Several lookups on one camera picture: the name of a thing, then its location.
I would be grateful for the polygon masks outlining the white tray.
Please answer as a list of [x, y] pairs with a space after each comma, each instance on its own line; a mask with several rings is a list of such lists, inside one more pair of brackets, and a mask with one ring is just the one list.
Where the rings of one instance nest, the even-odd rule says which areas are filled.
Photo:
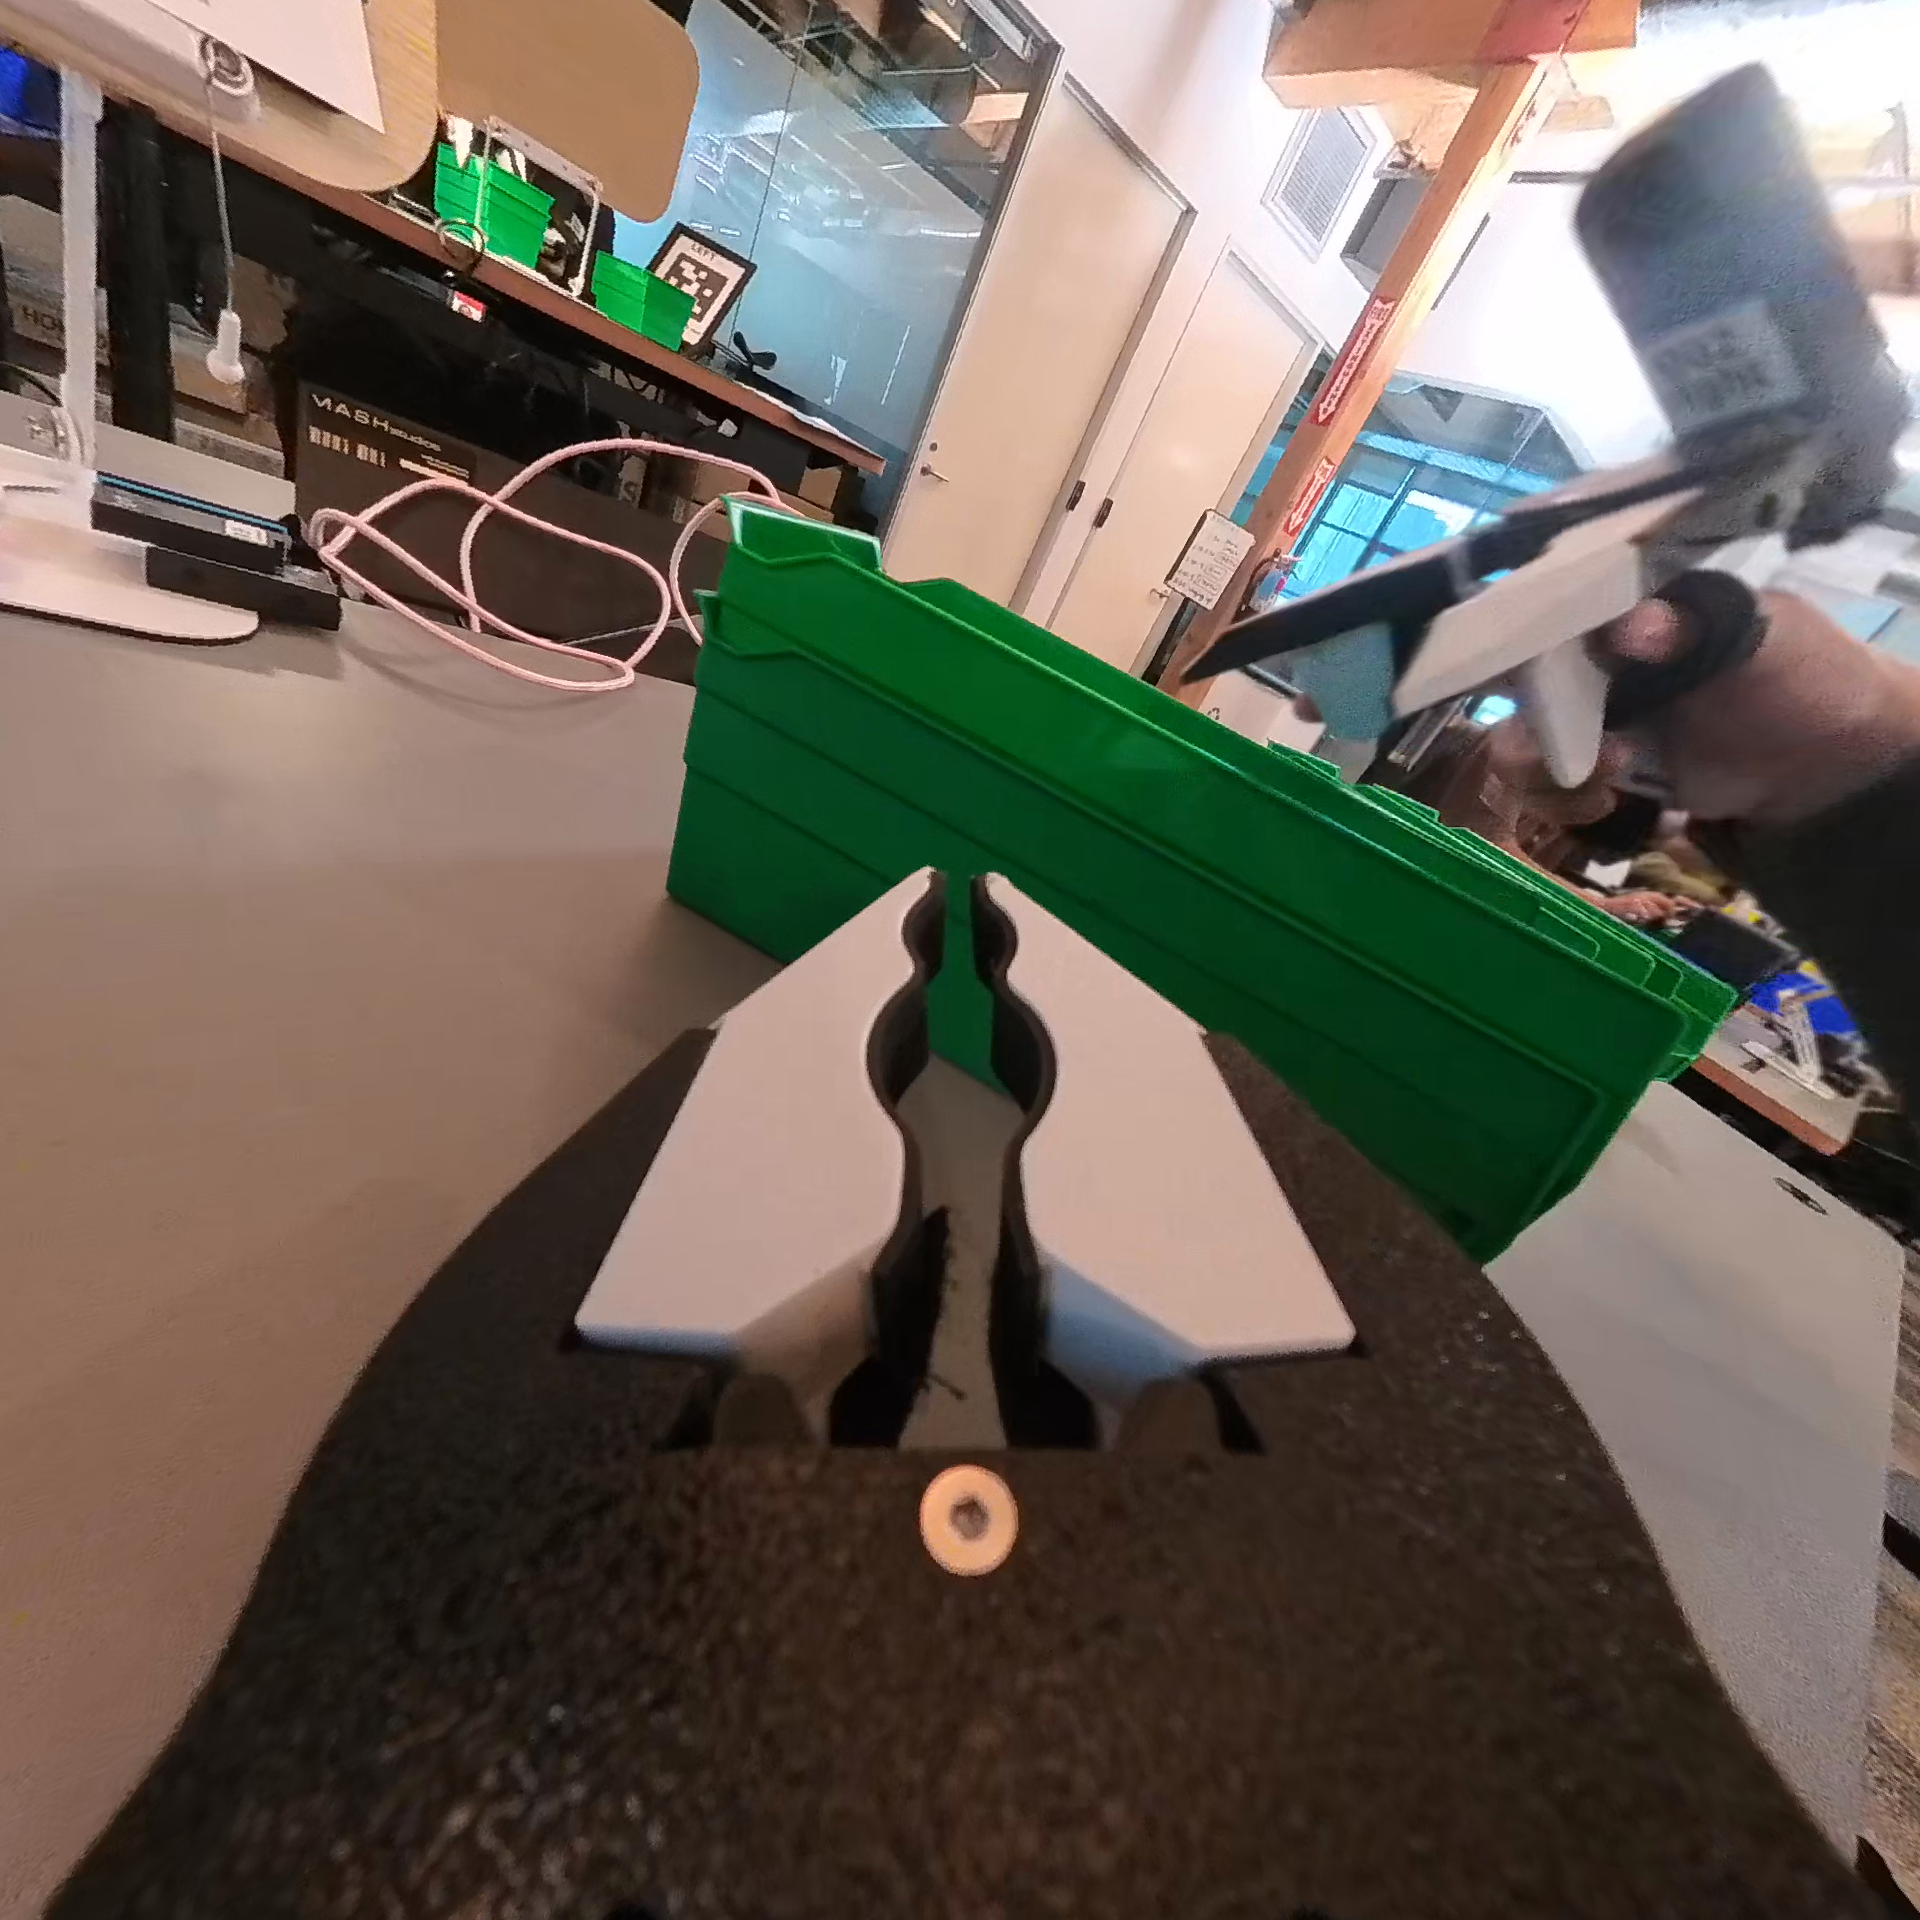
[[151, 587], [145, 547], [92, 523], [98, 476], [1, 447], [1, 606], [148, 639], [229, 644], [258, 613]]

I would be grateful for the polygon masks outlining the small green shelf bin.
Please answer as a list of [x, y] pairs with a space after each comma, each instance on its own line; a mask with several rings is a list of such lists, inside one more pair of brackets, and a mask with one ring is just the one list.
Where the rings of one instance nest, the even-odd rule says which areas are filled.
[[594, 252], [591, 305], [645, 340], [678, 352], [694, 311], [694, 294], [609, 252]]
[[432, 209], [438, 228], [470, 252], [536, 270], [551, 227], [552, 197], [525, 173], [524, 158], [496, 141], [465, 150], [440, 139], [432, 167]]

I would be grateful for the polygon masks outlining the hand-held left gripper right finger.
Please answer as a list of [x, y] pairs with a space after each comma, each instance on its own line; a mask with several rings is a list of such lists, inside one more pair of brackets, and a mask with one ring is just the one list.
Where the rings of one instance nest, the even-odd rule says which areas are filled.
[[1138, 1401], [1356, 1348], [1209, 1033], [998, 872], [968, 885], [1004, 1157], [989, 1359], [1013, 1449], [1097, 1449]]

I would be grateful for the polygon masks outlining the black white marker sign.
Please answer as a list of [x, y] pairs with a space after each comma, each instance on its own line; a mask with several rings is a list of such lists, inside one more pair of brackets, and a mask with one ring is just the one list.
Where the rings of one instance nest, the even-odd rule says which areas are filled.
[[712, 345], [716, 333], [733, 313], [757, 275], [757, 263], [751, 255], [722, 244], [716, 236], [687, 221], [676, 221], [646, 271], [687, 299], [678, 349], [698, 353]]

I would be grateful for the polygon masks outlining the wooden ceiling beams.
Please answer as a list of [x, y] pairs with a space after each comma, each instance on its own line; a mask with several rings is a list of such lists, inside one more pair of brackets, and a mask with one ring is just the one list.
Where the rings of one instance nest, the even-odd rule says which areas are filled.
[[1446, 102], [1498, 65], [1626, 49], [1638, 24], [1640, 1], [1284, 4], [1264, 80], [1294, 110]]

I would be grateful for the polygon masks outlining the large window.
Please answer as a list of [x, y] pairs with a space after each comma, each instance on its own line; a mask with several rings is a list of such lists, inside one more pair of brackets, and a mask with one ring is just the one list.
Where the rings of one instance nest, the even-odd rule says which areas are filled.
[[1460, 537], [1584, 470], [1544, 406], [1392, 375], [1302, 531], [1281, 537], [1264, 600]]

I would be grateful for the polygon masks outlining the wooden edged table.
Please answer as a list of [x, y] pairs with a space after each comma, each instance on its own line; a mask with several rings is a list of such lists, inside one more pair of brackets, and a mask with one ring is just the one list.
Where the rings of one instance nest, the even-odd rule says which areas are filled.
[[1864, 1116], [1863, 1093], [1814, 1084], [1778, 1049], [1726, 1033], [1713, 1035], [1673, 1086], [1717, 1112], [1753, 1120], [1769, 1141], [1786, 1141], [1818, 1160], [1844, 1152]]

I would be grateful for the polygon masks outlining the small black blue device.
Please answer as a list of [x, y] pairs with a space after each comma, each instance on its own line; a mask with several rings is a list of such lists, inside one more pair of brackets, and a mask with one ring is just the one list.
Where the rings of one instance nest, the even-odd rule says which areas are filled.
[[293, 553], [293, 539], [279, 519], [114, 472], [93, 478], [89, 523], [98, 533], [241, 569], [277, 569]]

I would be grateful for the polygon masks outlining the clear acrylic holder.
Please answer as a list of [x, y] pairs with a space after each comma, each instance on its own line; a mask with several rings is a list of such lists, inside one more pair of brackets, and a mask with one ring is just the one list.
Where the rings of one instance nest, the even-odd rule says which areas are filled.
[[[514, 149], [524, 158], [527, 179], [552, 197], [552, 214], [536, 270], [517, 270], [541, 277], [567, 296], [583, 299], [591, 255], [601, 246], [599, 228], [606, 213], [599, 179], [588, 173], [585, 167], [562, 158], [536, 137], [496, 116], [473, 124], [469, 118], [446, 115], [438, 121], [438, 141], [440, 139], [448, 139], [458, 150], [479, 141], [496, 141]], [[456, 244], [448, 231], [438, 228], [436, 216], [434, 227], [440, 239], [455, 252], [470, 257], [487, 255], [485, 252], [470, 252], [469, 246]]]

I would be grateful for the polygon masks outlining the wooden post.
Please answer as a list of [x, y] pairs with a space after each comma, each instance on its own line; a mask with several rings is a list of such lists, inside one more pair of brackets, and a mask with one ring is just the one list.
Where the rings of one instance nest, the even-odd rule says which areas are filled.
[[1474, 93], [1369, 303], [1254, 500], [1245, 523], [1252, 549], [1217, 603], [1190, 624], [1167, 661], [1160, 684], [1188, 703], [1202, 701], [1210, 679], [1198, 663], [1200, 653], [1234, 624], [1262, 567], [1284, 557], [1305, 531], [1385, 393], [1400, 349], [1493, 205], [1518, 144], [1546, 108], [1549, 61], [1568, 40], [1568, 28], [1549, 28], [1551, 15], [1554, 4], [1490, 4], [1474, 20]]

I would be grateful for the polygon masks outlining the white door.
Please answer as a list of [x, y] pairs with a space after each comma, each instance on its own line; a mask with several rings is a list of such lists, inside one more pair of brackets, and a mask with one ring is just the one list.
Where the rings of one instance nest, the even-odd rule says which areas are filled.
[[1308, 325], [1239, 252], [1214, 264], [1120, 456], [1047, 627], [1138, 671], [1177, 598], [1170, 574], [1210, 512], [1229, 512], [1316, 353]]
[[893, 579], [1026, 606], [1190, 221], [1138, 144], [1055, 80], [902, 472]]

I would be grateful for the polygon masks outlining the brown rounded board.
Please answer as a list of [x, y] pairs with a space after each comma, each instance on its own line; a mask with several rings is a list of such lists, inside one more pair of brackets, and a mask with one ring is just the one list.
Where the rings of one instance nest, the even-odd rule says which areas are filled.
[[534, 141], [604, 201], [654, 221], [671, 201], [701, 61], [652, 1], [438, 1], [438, 108]]

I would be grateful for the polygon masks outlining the glass partition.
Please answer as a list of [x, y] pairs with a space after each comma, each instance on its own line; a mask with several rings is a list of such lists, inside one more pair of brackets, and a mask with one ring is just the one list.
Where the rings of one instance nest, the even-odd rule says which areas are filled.
[[698, 57], [664, 213], [617, 213], [645, 267], [676, 227], [753, 264], [722, 323], [760, 380], [884, 456], [881, 512], [943, 375], [976, 255], [1058, 46], [1010, 1], [693, 1]]

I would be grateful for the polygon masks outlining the black electronics box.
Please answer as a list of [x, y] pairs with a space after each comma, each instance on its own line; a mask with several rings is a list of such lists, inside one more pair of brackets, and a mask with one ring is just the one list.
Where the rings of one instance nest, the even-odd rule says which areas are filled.
[[[432, 472], [494, 491], [518, 470], [506, 453], [452, 438], [432, 425], [377, 409], [342, 391], [297, 383], [280, 435], [294, 512], [362, 512]], [[548, 639], [606, 635], [633, 644], [660, 609], [660, 590], [638, 567], [559, 539], [585, 534], [664, 569], [681, 528], [657, 512], [583, 486], [554, 469], [517, 494], [517, 504], [554, 531], [544, 534], [506, 513], [476, 533], [470, 579], [485, 608]]]

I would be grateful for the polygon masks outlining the white wall vent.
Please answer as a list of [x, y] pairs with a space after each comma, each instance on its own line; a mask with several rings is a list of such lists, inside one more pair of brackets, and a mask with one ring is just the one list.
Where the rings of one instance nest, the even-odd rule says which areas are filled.
[[1302, 257], [1321, 257], [1342, 232], [1353, 197], [1374, 172], [1380, 134], [1372, 108], [1295, 115], [1258, 204]]

